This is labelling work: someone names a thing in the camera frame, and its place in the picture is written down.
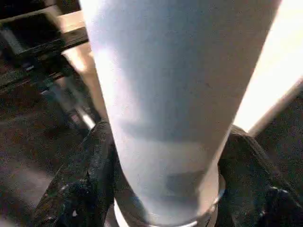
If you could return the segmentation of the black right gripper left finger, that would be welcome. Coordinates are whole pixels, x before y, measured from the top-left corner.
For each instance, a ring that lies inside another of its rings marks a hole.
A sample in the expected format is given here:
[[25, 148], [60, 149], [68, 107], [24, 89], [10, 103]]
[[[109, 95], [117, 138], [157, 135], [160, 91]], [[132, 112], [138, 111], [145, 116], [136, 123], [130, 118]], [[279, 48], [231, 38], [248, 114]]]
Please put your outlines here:
[[32, 227], [102, 227], [114, 203], [116, 147], [98, 122], [60, 167], [36, 206]]

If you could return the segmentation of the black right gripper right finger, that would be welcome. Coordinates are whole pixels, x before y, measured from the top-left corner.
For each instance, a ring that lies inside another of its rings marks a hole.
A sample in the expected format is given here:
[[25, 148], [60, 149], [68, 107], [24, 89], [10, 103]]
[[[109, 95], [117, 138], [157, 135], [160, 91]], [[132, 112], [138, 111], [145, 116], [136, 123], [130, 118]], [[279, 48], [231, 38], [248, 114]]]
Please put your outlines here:
[[301, 227], [303, 202], [258, 142], [233, 126], [218, 163], [217, 227]]

